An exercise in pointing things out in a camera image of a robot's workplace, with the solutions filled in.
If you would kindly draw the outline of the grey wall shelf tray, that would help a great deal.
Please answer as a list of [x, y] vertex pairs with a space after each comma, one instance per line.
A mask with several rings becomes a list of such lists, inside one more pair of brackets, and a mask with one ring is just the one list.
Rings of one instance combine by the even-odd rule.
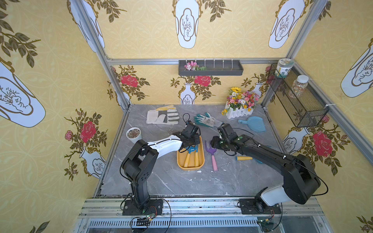
[[[206, 70], [186, 70], [184, 65], [187, 62], [196, 62]], [[241, 76], [244, 68], [240, 60], [235, 59], [185, 59], [178, 60], [178, 74], [180, 76]]]

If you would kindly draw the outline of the clear bottle colourful beads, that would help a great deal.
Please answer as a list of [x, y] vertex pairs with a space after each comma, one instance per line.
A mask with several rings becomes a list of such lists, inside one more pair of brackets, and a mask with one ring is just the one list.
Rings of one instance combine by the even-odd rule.
[[289, 96], [291, 98], [299, 97], [308, 86], [309, 77], [306, 75], [299, 75], [293, 82], [291, 89], [289, 91]]

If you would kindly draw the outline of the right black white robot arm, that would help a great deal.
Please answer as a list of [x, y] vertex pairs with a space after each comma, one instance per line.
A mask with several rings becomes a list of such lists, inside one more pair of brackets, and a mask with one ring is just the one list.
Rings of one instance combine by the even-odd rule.
[[251, 136], [239, 136], [230, 124], [223, 124], [218, 132], [220, 135], [211, 140], [213, 148], [248, 155], [282, 175], [282, 184], [264, 188], [256, 195], [257, 204], [265, 207], [288, 201], [305, 204], [323, 183], [303, 155], [282, 153], [257, 142]]

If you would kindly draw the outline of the teal rake yellow handle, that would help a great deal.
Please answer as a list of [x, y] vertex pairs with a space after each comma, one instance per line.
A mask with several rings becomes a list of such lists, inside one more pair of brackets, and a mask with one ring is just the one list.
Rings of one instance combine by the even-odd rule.
[[198, 153], [198, 145], [194, 148], [194, 161], [195, 161], [195, 167], [199, 167], [199, 153]]
[[184, 161], [184, 166], [183, 166], [184, 168], [188, 167], [189, 161], [190, 161], [190, 155], [191, 155], [191, 153], [193, 151], [195, 151], [195, 147], [194, 146], [191, 146], [191, 147], [188, 148], [188, 150], [187, 150], [187, 156], [186, 156], [186, 159]]
[[237, 161], [248, 161], [255, 159], [261, 163], [264, 163], [270, 159], [267, 151], [258, 147], [242, 147], [239, 149], [238, 153], [240, 155], [236, 157]]

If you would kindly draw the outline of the small pink flower plant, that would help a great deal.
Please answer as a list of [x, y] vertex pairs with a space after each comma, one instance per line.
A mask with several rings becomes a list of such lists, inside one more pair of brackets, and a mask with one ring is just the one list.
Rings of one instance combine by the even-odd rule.
[[184, 65], [184, 68], [186, 70], [197, 70], [197, 71], [203, 71], [207, 69], [206, 67], [199, 66], [196, 62], [193, 62], [193, 61], [187, 62]]

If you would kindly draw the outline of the white pot with pebbles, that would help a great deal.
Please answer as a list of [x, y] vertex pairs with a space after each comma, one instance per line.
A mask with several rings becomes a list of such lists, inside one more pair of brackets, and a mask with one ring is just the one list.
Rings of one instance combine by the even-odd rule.
[[132, 127], [127, 130], [126, 136], [134, 144], [139, 140], [142, 140], [141, 130], [138, 127]]

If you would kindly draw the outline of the light blue plastic dustpan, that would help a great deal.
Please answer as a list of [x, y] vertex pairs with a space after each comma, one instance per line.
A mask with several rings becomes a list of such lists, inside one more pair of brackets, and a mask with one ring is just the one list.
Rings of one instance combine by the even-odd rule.
[[252, 131], [257, 133], [265, 132], [265, 124], [261, 117], [258, 116], [251, 116], [247, 120], [238, 120], [239, 124], [247, 125]]

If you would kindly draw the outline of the aluminium front rail frame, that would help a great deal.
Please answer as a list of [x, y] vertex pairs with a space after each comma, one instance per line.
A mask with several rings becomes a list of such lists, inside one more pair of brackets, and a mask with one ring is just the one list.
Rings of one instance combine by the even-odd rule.
[[120, 229], [151, 233], [156, 230], [171, 233], [174, 229], [214, 229], [269, 233], [332, 233], [332, 227], [315, 198], [305, 205], [287, 202], [279, 204], [278, 215], [243, 215], [238, 207], [242, 197], [162, 198], [162, 215], [123, 216], [122, 199], [87, 199], [73, 228], [74, 233], [94, 230], [116, 233]]

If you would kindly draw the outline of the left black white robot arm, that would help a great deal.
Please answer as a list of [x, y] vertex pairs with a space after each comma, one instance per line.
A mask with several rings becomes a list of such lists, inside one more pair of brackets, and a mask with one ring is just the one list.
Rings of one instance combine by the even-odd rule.
[[119, 173], [130, 181], [131, 202], [135, 208], [145, 211], [150, 207], [150, 195], [147, 189], [147, 179], [151, 175], [159, 156], [170, 152], [185, 152], [200, 144], [200, 128], [190, 120], [181, 132], [171, 134], [165, 139], [155, 142], [138, 140], [122, 161]]

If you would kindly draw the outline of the flower bouquet white fence box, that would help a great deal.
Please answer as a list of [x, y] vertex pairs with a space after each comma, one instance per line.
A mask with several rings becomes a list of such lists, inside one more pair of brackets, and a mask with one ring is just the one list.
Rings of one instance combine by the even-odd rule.
[[231, 87], [221, 114], [228, 119], [249, 116], [253, 113], [259, 98], [260, 96], [253, 91], [242, 91], [239, 87]]

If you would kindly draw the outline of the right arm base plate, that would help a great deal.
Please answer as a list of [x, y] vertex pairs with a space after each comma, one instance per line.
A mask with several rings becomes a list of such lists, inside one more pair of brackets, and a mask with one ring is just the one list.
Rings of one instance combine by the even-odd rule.
[[282, 213], [282, 209], [279, 204], [268, 206], [265, 202], [252, 198], [239, 199], [238, 207], [243, 215], [278, 215]]

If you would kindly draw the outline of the teal white garden glove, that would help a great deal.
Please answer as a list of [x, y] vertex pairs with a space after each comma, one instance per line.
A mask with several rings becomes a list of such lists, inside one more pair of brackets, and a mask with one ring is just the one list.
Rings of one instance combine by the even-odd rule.
[[197, 116], [194, 117], [194, 120], [197, 125], [202, 125], [210, 128], [220, 127], [224, 124], [224, 122], [217, 120], [208, 112], [206, 112], [204, 115], [197, 114]]

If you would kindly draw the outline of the beige grey work glove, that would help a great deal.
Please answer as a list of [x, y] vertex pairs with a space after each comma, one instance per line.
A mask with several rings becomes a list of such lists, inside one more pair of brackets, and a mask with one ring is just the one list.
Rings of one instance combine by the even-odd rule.
[[173, 105], [159, 107], [147, 112], [147, 124], [177, 125], [179, 123], [179, 113]]

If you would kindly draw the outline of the purple rake pink handle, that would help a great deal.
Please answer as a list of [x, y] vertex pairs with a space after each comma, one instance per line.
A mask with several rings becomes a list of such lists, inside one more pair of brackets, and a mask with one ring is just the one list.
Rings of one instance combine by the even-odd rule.
[[216, 159], [215, 159], [215, 156], [214, 156], [214, 154], [217, 150], [215, 148], [213, 148], [211, 146], [211, 144], [208, 143], [206, 140], [205, 140], [205, 148], [206, 148], [206, 151], [211, 155], [213, 171], [217, 172], [218, 171], [218, 166], [217, 166]]

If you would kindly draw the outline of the yellow plastic storage tray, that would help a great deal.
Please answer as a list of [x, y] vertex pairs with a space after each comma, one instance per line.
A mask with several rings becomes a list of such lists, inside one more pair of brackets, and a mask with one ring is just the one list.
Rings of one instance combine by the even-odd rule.
[[204, 164], [205, 164], [205, 155], [204, 155], [204, 146], [203, 141], [200, 136], [200, 144], [198, 145], [198, 153], [199, 153], [199, 167], [195, 167], [195, 161], [194, 161], [194, 151], [190, 155], [190, 161], [187, 168], [184, 168], [184, 161], [186, 159], [187, 150], [183, 152], [177, 151], [177, 164], [180, 169], [185, 171], [192, 171], [192, 170], [200, 170]]

